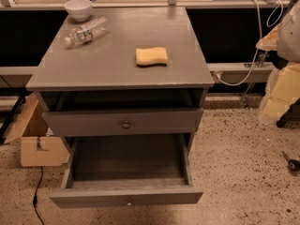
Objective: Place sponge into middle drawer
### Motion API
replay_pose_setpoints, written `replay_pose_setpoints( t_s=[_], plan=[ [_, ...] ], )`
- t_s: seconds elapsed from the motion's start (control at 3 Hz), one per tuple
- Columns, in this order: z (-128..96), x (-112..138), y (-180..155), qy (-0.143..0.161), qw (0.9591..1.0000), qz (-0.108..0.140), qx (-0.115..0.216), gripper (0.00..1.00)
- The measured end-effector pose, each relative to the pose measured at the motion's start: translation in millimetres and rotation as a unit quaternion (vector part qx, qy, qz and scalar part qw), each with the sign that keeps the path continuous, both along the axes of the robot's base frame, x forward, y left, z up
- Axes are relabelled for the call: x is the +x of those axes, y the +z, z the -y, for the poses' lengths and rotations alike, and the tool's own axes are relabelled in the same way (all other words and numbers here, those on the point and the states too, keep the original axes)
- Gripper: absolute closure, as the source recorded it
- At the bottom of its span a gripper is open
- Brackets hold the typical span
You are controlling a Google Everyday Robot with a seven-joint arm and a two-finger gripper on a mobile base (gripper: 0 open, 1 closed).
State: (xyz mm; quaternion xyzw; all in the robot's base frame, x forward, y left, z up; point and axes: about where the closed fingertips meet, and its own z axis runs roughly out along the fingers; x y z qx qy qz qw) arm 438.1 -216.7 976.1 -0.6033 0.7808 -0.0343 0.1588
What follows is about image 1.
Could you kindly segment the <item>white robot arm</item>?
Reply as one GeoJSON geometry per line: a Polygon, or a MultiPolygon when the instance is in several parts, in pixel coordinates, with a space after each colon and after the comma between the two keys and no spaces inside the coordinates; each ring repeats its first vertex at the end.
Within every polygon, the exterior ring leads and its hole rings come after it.
{"type": "Polygon", "coordinates": [[[297,1],[280,23],[277,54],[285,60],[300,62],[300,1],[297,1]]]}

